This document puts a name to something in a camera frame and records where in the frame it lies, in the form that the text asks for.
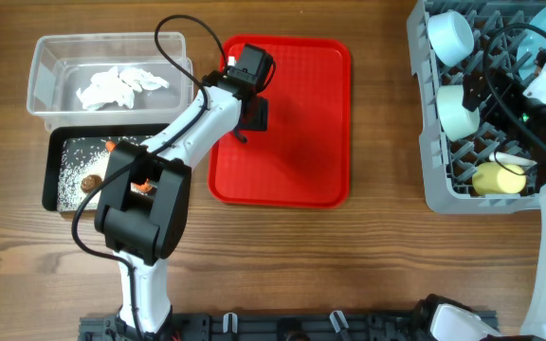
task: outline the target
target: wooden table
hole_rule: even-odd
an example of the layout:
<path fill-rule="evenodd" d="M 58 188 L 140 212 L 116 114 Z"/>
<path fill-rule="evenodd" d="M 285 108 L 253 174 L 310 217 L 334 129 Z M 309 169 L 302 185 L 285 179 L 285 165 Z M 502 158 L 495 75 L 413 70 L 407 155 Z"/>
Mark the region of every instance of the wooden table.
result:
<path fill-rule="evenodd" d="M 121 302 L 118 266 L 80 251 L 69 217 L 41 205 L 48 133 L 25 105 L 37 40 L 152 31 L 172 13 L 203 19 L 223 41 L 246 32 L 337 39 L 354 70 L 349 199 L 324 211 L 223 205 L 208 192 L 202 162 L 170 257 L 177 312 L 409 309 L 437 293 L 497 310 L 503 331 L 518 332 L 534 288 L 539 213 L 447 216 L 426 206 L 406 34 L 414 0 L 68 2 L 0 0 L 0 340 L 74 340 L 81 316 L 110 314 Z M 187 38 L 196 75 L 217 66 L 201 27 L 168 29 Z M 91 220 L 81 233 L 105 250 Z"/>

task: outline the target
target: gray plastic crate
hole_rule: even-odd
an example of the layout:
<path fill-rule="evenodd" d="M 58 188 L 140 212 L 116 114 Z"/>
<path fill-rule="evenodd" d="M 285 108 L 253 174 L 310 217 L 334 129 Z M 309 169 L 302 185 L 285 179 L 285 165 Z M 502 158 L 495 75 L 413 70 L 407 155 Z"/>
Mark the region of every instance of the gray plastic crate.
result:
<path fill-rule="evenodd" d="M 528 23 L 546 7 L 546 1 L 438 1 L 418 0 L 408 21 L 409 59 L 412 75 L 418 77 L 423 107 L 423 132 L 419 136 L 421 163 L 427 205 L 435 212 L 449 214 L 515 213 L 524 209 L 539 209 L 534 185 L 536 175 L 529 176 L 522 194 L 488 194 L 477 196 L 470 185 L 476 167 L 506 139 L 506 134 L 488 123 L 474 135 L 456 142 L 447 139 L 437 115 L 435 96 L 440 85 L 462 84 L 463 75 L 482 71 L 483 47 L 504 25 Z M 471 25 L 475 49 L 455 67 L 437 60 L 427 36 L 427 22 L 432 15 L 449 10 L 461 13 Z M 521 60 L 516 54 L 527 32 L 516 30 L 500 38 L 498 53 L 489 58 L 491 66 L 527 84 L 534 76 L 522 80 L 518 69 L 532 56 Z M 480 109 L 493 103 L 485 102 Z M 508 153 L 529 157 L 515 141 L 506 144 Z"/>

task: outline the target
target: dish rack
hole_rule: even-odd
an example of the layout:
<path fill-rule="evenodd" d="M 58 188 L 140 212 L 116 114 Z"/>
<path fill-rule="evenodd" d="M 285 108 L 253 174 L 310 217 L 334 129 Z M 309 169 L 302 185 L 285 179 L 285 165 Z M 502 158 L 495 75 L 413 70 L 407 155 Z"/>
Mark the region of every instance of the dish rack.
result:
<path fill-rule="evenodd" d="M 442 1 L 418 0 L 408 21 L 409 59 L 412 75 L 417 75 L 423 108 L 423 132 L 419 136 L 423 179 L 427 205 L 445 214 L 515 213 L 524 209 L 539 209 L 535 193 L 536 173 L 528 176 L 526 189 L 520 194 L 487 194 L 478 196 L 470 183 L 477 166 L 485 162 L 507 135 L 484 122 L 467 138 L 451 142 L 440 124 L 435 96 L 440 86 L 462 84 L 463 76 L 474 70 L 482 71 L 483 47 L 494 32 L 505 25 L 529 23 L 546 1 Z M 471 26 L 475 40 L 473 53 L 454 67 L 441 63 L 435 56 L 427 36 L 430 16 L 455 10 Z M 490 66 L 506 72 L 509 77 L 529 84 L 534 75 L 523 80 L 519 68 L 532 56 L 526 53 L 520 60 L 516 54 L 526 38 L 524 30 L 509 31 L 500 37 L 500 46 L 487 56 Z M 480 110 L 494 104 L 488 99 Z M 529 157 L 517 141 L 507 141 L 506 153 Z"/>

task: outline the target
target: white cup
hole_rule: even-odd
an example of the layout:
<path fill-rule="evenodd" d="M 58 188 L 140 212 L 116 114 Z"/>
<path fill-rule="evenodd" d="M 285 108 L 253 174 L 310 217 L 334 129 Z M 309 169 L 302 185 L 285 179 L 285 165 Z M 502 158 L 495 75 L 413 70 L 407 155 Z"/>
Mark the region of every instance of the white cup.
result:
<path fill-rule="evenodd" d="M 453 10 L 430 17 L 427 33 L 435 54 L 448 66 L 460 63 L 473 52 L 475 42 L 471 27 Z"/>
<path fill-rule="evenodd" d="M 480 128 L 480 109 L 466 110 L 463 96 L 462 85 L 444 85 L 437 91 L 437 114 L 450 141 L 474 134 Z"/>

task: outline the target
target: red tray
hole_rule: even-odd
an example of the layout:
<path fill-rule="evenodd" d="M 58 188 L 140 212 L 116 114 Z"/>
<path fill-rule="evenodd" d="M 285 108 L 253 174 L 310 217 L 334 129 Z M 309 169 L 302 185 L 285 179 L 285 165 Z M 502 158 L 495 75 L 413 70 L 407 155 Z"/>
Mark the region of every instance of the red tray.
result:
<path fill-rule="evenodd" d="M 239 35 L 228 56 L 245 44 L 264 48 L 277 71 L 262 93 L 269 101 L 266 132 L 227 134 L 213 146 L 208 186 L 224 203 L 332 208 L 349 195 L 351 55 L 334 40 Z"/>

